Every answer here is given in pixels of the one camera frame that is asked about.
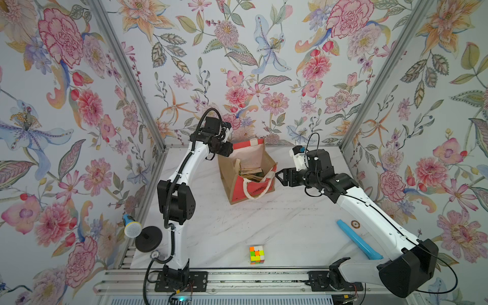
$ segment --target blue flower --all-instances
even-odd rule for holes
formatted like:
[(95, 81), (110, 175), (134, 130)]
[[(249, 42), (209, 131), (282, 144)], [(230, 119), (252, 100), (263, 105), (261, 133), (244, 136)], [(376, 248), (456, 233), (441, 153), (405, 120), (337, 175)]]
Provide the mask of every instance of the blue flower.
[(286, 65), (286, 62), (284, 60), (276, 56), (276, 53), (280, 51), (285, 43), (285, 35), (281, 33), (277, 38), (271, 38), (268, 42), (268, 30), (269, 26), (266, 19), (261, 15), (257, 15), (256, 30), (254, 31), (254, 40), (258, 43), (257, 51), (261, 53), (261, 55), (263, 56), (263, 60), (260, 67), (251, 71), (252, 74), (263, 73), (264, 69), (266, 69), (266, 65), (270, 61), (273, 61), (273, 66), (278, 71), (291, 70), (291, 68)]
[(149, 174), (150, 169), (149, 165), (146, 167), (145, 170), (142, 170), (142, 166), (140, 163), (137, 163), (137, 175), (135, 173), (130, 173), (127, 176), (127, 181), (132, 182), (133, 184), (141, 183), (143, 182), (144, 184), (149, 184), (149, 180), (146, 178), (146, 175)]
[(41, 180), (51, 168), (51, 162), (44, 154), (44, 149), (49, 143), (61, 145), (69, 141), (73, 134), (73, 129), (64, 130), (54, 128), (49, 131), (40, 131), (41, 124), (38, 115), (31, 104), (21, 100), (17, 101), (17, 106), (12, 107), (10, 112), (11, 121), (15, 126), (9, 125), (0, 120), (0, 139), (4, 139), (10, 150), (17, 150), (20, 147), (32, 149), (39, 159), (39, 166), (34, 175), (36, 180)]

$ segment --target green leaf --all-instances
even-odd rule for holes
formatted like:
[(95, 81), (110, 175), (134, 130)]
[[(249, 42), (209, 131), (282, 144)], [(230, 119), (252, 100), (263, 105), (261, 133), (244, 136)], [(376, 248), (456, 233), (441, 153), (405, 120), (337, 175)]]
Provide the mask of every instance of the green leaf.
[(183, 30), (185, 30), (186, 32), (195, 33), (197, 31), (195, 23), (190, 18), (186, 16), (176, 16), (176, 19), (178, 19), (183, 27)]
[(224, 45), (218, 39), (212, 39), (205, 47), (203, 53), (207, 54), (210, 51), (222, 49), (223, 47)]
[(335, 120), (337, 120), (338, 118), (343, 119), (344, 118), (344, 115), (342, 113), (338, 113), (335, 116), (326, 119), (325, 120), (325, 124), (328, 125), (328, 124), (334, 122)]
[(160, 38), (166, 42), (172, 43), (172, 44), (184, 44), (186, 41), (181, 38), (178, 35), (175, 34), (162, 34)]
[(476, 74), (480, 74), (481, 72), (483, 72), (484, 70), (486, 70), (486, 68), (488, 68), (488, 55), (486, 55), (482, 60), (481, 60), (481, 63), (478, 67), (478, 71), (476, 71)]
[(483, 150), (485, 156), (488, 157), (488, 124), (482, 119), (470, 119), (476, 126), (476, 141), (478, 146)]
[(117, 176), (116, 173), (114, 173), (114, 179), (113, 180), (114, 180), (114, 186), (116, 188), (120, 189), (121, 188), (121, 180), (120, 180), (119, 176)]
[(252, 4), (251, 2), (247, 2), (247, 1), (242, 1), (241, 3), (239, 3), (239, 5), (244, 9), (244, 10), (249, 10), (251, 8), (256, 8), (254, 6), (254, 4)]
[(243, 20), (242, 20), (241, 16), (239, 16), (236, 13), (234, 13), (234, 14), (230, 15), (230, 17), (231, 17), (232, 21), (234, 21), (235, 24), (244, 27), (244, 23), (243, 23)]
[(460, 93), (450, 98), (454, 101), (465, 102), (473, 107), (483, 107), (485, 101), (483, 100), (484, 92), (481, 90), (470, 90)]
[(444, 100), (438, 100), (437, 102), (435, 102), (434, 105), (432, 105), (432, 107), (430, 108), (429, 111), (432, 111), (434, 109), (439, 108), (442, 105), (442, 102), (444, 102)]
[(278, 117), (278, 119), (276, 120), (278, 124), (285, 121), (285, 114), (286, 113), (283, 113)]
[(455, 80), (453, 81), (450, 81), (451, 84), (454, 84), (454, 85), (460, 85), (460, 84), (463, 84), (463, 83), (466, 83), (468, 82), (469, 80), (471, 80), (473, 77), (475, 77), (476, 75), (474, 74), (463, 74), (461, 76), (458, 76)]
[(434, 54), (432, 55), (432, 64), (434, 65), (434, 69), (442, 75), (449, 74), (449, 63), (447, 59), (440, 55)]
[(488, 189), (482, 187), (470, 187), (473, 193), (478, 198), (480, 205), (488, 212)]
[(401, 17), (400, 20), (397, 21), (397, 23), (393, 26), (393, 28), (391, 30), (393, 31), (397, 27), (405, 25), (408, 21), (408, 18), (410, 18), (410, 15), (406, 15), (406, 16)]
[(415, 107), (418, 109), (420, 106), (420, 103), (422, 103), (422, 100), (424, 99), (425, 96), (425, 88), (424, 88), (424, 81), (420, 80), (420, 83), (417, 85), (417, 89), (415, 90), (415, 95), (414, 95), (414, 103)]
[(80, 157), (81, 145), (83, 144), (83, 142), (85, 142), (85, 140), (86, 139), (75, 142), (68, 150), (68, 152), (66, 152), (61, 158), (58, 166), (58, 174), (60, 180), (62, 180), (63, 177), (75, 167), (76, 162), (78, 162), (78, 158)]
[(386, 14), (385, 14), (385, 17), (388, 17), (388, 16), (393, 16), (393, 15), (398, 15), (400, 14), (401, 12), (403, 12), (405, 8), (401, 7), (401, 6), (396, 6), (396, 7), (392, 7), (390, 8)]
[(81, 5), (75, 4), (71, 8), (71, 12), (69, 13), (69, 16), (75, 20), (80, 19), (81, 17), (83, 17), (83, 11), (84, 8)]
[(463, 57), (461, 57), (461, 67), (465, 70), (473, 69), (480, 58), (480, 48), (472, 42), (466, 43)]

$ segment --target pink flower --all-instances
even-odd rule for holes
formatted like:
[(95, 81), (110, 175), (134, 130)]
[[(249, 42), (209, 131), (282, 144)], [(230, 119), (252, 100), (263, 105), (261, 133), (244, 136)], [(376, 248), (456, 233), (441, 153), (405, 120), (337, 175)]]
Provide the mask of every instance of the pink flower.
[(330, 63), (329, 57), (325, 55), (315, 56), (305, 64), (302, 75), (307, 81), (318, 80), (330, 71), (330, 66), (332, 63)]
[(472, 204), (471, 202), (466, 201), (466, 200), (475, 200), (475, 199), (477, 199), (477, 197), (474, 195), (468, 195), (468, 194), (462, 195), (462, 193), (464, 193), (468, 190), (469, 185), (463, 184), (458, 189), (458, 188), (456, 188), (456, 183), (457, 183), (456, 179), (451, 179), (451, 186), (452, 187), (448, 187), (444, 183), (442, 184), (442, 187), (444, 188), (444, 190), (446, 190), (447, 193), (452, 195), (449, 197), (449, 201), (453, 202), (454, 199), (457, 198), (459, 205), (463, 208), (464, 211), (466, 211), (466, 212), (468, 211), (468, 209), (466, 209), (466, 206), (468, 206), (473, 211), (476, 211), (478, 209), (478, 207), (475, 206), (474, 204)]
[(42, 271), (34, 281), (30, 295), (30, 304), (57, 304), (59, 298), (64, 293), (65, 281), (64, 267), (58, 267), (56, 269), (49, 268)]
[(273, 96), (268, 95), (263, 99), (262, 109), (271, 112), (275, 116), (284, 112), (284, 109), (288, 108), (288, 101), (290, 99), (285, 97), (283, 93), (278, 94), (273, 92)]
[(217, 24), (214, 31), (217, 39), (226, 47), (233, 46), (239, 40), (239, 32), (232, 22), (224, 20)]
[(461, 213), (450, 211), (447, 218), (439, 215), (437, 226), (444, 230), (441, 234), (441, 247), (446, 250), (452, 250), (456, 258), (461, 258), (461, 249), (464, 258), (470, 263), (475, 263), (482, 256), (487, 258), (488, 249), (483, 244), (488, 242), (488, 235), (484, 232), (478, 232), (481, 228), (479, 222), (469, 221), (469, 213), (462, 210)]
[(383, 168), (392, 172), (398, 171), (398, 168), (400, 168), (400, 164), (402, 164), (402, 161), (403, 153), (395, 149), (389, 149), (381, 156), (381, 163), (383, 165)]
[(243, 87), (232, 87), (227, 91), (225, 99), (234, 105), (239, 105), (247, 99), (247, 91)]
[(317, 112), (317, 108), (313, 106), (310, 101), (301, 102), (302, 104), (302, 112), (305, 112), (307, 115), (310, 113)]
[(354, 58), (371, 50), (381, 35), (381, 28), (374, 23), (363, 27), (356, 34), (349, 38), (347, 56)]
[(86, 237), (83, 243), (76, 243), (65, 269), (68, 286), (76, 288), (90, 275), (97, 250), (97, 242), (91, 236)]
[(106, 188), (112, 185), (110, 178), (112, 177), (112, 172), (110, 170), (110, 164), (105, 162), (105, 158), (91, 161), (91, 167), (86, 166), (85, 170), (88, 172), (86, 178), (84, 179), (85, 189), (92, 190), (91, 195), (100, 195), (100, 189)]
[(51, 242), (54, 244), (61, 240), (68, 230), (71, 217), (68, 207), (61, 203), (47, 206), (39, 217), (36, 226), (37, 243), (45, 247)]
[(383, 194), (393, 202), (398, 202), (405, 197), (403, 190), (405, 189), (405, 183), (402, 181), (402, 177), (396, 173), (387, 170), (380, 176), (381, 190)]
[(130, 134), (134, 136), (137, 133), (137, 127), (139, 127), (136, 103), (132, 101), (130, 105), (124, 106), (122, 111), (124, 116), (122, 125), (130, 130)]
[(408, 99), (409, 98), (407, 98), (406, 100), (403, 99), (403, 101), (400, 102), (400, 104), (398, 105), (397, 112), (399, 113), (398, 117), (400, 118), (400, 120), (405, 119), (405, 121), (408, 121), (408, 116), (410, 115), (410, 102), (408, 101)]
[(36, 196), (28, 196), (24, 202), (15, 203), (1, 214), (1, 218), (9, 225), (15, 227), (17, 232), (29, 233), (34, 227), (41, 206)]
[(39, 20), (39, 35), (49, 54), (58, 63), (73, 68), (83, 56), (83, 40), (76, 23), (57, 8), (46, 8), (44, 20)]
[(420, 182), (427, 186), (438, 186), (446, 181), (449, 171), (444, 164), (434, 157), (421, 158), (417, 162), (415, 174)]
[(305, 96), (308, 95), (311, 98), (314, 98), (317, 96), (317, 93), (319, 93), (319, 89), (322, 87), (323, 81), (310, 81), (308, 84), (302, 89), (302, 95)]
[(244, 75), (240, 75), (236, 71), (227, 72), (227, 87), (239, 86), (243, 82)]
[(350, 87), (354, 87), (358, 82), (358, 74), (354, 72), (353, 74), (349, 74), (347, 76), (347, 85)]
[(83, 40), (83, 59), (99, 77), (105, 73), (105, 53), (98, 39), (86, 35)]
[(129, 151), (129, 142), (125, 140), (115, 140), (115, 149), (120, 155), (123, 155)]
[(117, 133), (115, 132), (115, 127), (112, 124), (112, 120), (108, 116), (108, 114), (103, 116), (103, 119), (100, 121), (100, 131), (102, 134), (102, 138), (106, 142), (110, 142), (109, 138), (115, 136)]
[(203, 12), (203, 7), (207, 7), (209, 5), (212, 4), (212, 2), (208, 2), (208, 1), (205, 1), (204, 0), (192, 0), (194, 3), (189, 3), (188, 6), (189, 7), (194, 7), (194, 9), (192, 9), (191, 11), (194, 12), (196, 10), (198, 10), (200, 8), (200, 10)]
[(241, 118), (236, 118), (235, 114), (227, 113), (222, 117), (222, 121), (230, 123), (233, 130), (238, 129), (241, 126)]
[(122, 88), (119, 86), (115, 85), (115, 94), (119, 97), (119, 99), (124, 100), (125, 99), (125, 93), (123, 92)]
[(339, 0), (332, 8), (325, 29), (332, 29), (332, 37), (353, 35), (366, 25), (373, 10), (374, 5), (370, 0)]
[(325, 99), (327, 108), (326, 113), (339, 112), (347, 106), (353, 104), (359, 98), (359, 94), (350, 94), (345, 90), (339, 90), (333, 97)]
[(463, 156), (460, 154), (461, 146), (456, 138), (450, 138), (442, 145), (433, 150), (434, 156), (446, 164), (455, 164), (463, 161)]
[(78, 112), (89, 126), (100, 123), (103, 115), (102, 100), (90, 89), (84, 90), (78, 98)]
[(122, 47), (122, 50), (124, 51), (124, 53), (126, 55), (135, 55), (136, 54), (136, 53), (131, 53), (134, 50), (133, 46), (130, 45), (128, 47), (125, 47), (125, 41), (121, 42), (121, 47)]
[(253, 96), (253, 95), (256, 95), (257, 97), (259, 97), (259, 94), (260, 93), (263, 93), (263, 92), (266, 92), (266, 91), (269, 91), (270, 88), (264, 88), (264, 85), (261, 85), (259, 86), (258, 84), (255, 84), (254, 85), (254, 88), (252, 87), (249, 87), (249, 90), (251, 90), (251, 93), (249, 93), (249, 95)]
[(71, 178), (71, 174), (67, 173), (66, 174), (66, 181), (68, 183), (60, 182), (58, 183), (58, 186), (62, 189), (65, 189), (65, 191), (56, 194), (56, 199), (59, 199), (63, 196), (66, 196), (64, 199), (64, 202), (67, 202), (68, 200), (71, 199), (71, 194), (76, 194), (78, 193), (78, 190), (75, 189), (75, 186), (81, 181), (86, 178), (85, 175), (81, 175), (78, 178), (79, 171), (75, 170), (75, 173), (73, 174), (73, 178)]

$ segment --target orange lily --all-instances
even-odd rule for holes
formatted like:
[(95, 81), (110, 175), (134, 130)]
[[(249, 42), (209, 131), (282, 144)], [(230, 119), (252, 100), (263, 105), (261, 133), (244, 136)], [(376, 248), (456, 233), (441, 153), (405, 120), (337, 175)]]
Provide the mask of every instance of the orange lily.
[(173, 111), (173, 118), (175, 117), (175, 114), (176, 114), (176, 120), (175, 120), (175, 121), (174, 121), (174, 123), (173, 123), (173, 125), (174, 125), (174, 124), (176, 123), (176, 121), (178, 120), (178, 116), (179, 116), (179, 114), (178, 114), (178, 109), (179, 109), (179, 110), (186, 111), (186, 112), (190, 112), (190, 113), (195, 113), (195, 112), (190, 111), (190, 110), (185, 109), (185, 108), (183, 108), (183, 107), (182, 107), (182, 105), (188, 104), (187, 102), (185, 102), (185, 103), (181, 103), (181, 104), (176, 104), (176, 97), (175, 97), (175, 93), (173, 92), (173, 88), (171, 88), (171, 86), (170, 86), (170, 87), (169, 87), (169, 89), (171, 89), (171, 95), (173, 96), (173, 104), (172, 104), (171, 106), (169, 106), (169, 107), (167, 107), (167, 108), (163, 109), (163, 110), (161, 111), (161, 115), (159, 116), (159, 118), (158, 118), (158, 119), (160, 119), (160, 118), (163, 116), (163, 114), (164, 114), (164, 112), (165, 112), (165, 111), (168, 111), (168, 112)]
[(384, 128), (383, 125), (381, 125), (381, 123), (383, 123), (386, 120), (386, 118), (388, 117), (388, 115), (390, 114), (392, 109), (393, 109), (393, 105), (391, 106), (390, 110), (385, 115), (385, 117), (382, 118), (379, 122), (376, 122), (375, 120), (367, 120), (366, 122), (364, 122), (363, 124), (366, 124), (367, 122), (369, 122), (369, 127), (372, 127), (372, 129), (367, 131), (366, 133), (368, 133), (368, 132), (371, 132), (371, 133), (368, 134), (367, 136), (364, 136), (363, 138), (371, 137), (372, 135), (374, 135), (376, 130), (378, 130), (378, 134), (380, 135), (381, 145), (383, 145), (383, 147), (384, 147), (385, 145), (383, 144), (383, 138), (381, 137), (381, 129), (385, 130), (386, 132), (388, 132), (388, 130), (386, 128)]

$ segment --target white marble surface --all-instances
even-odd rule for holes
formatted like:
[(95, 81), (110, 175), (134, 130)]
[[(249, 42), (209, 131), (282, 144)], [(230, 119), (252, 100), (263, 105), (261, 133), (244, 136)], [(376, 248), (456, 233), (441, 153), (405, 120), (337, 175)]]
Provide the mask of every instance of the white marble surface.
[[(294, 166), (289, 149), (266, 148), (278, 162), (278, 170)], [(325, 149), (335, 172), (349, 173), (339, 148)], [(169, 150), (161, 179), (166, 180), (173, 173), (185, 151), (186, 148)], [(308, 197), (302, 186), (284, 187), (276, 181), (275, 191), (259, 200), (230, 205), (215, 158), (201, 163), (190, 187), (197, 204), (192, 219), (185, 223), (192, 268), (328, 266), (342, 257), (368, 259), (336, 224), (342, 219), (350, 225), (353, 217), (326, 196)], [(144, 227), (150, 225), (162, 229), (163, 241), (158, 250), (167, 257), (167, 234), (157, 195), (143, 224)], [(382, 253), (363, 227), (355, 232)], [(252, 245), (264, 246), (264, 264), (250, 264), (249, 247)], [(136, 251), (131, 268), (147, 268), (149, 262), (148, 253)]]

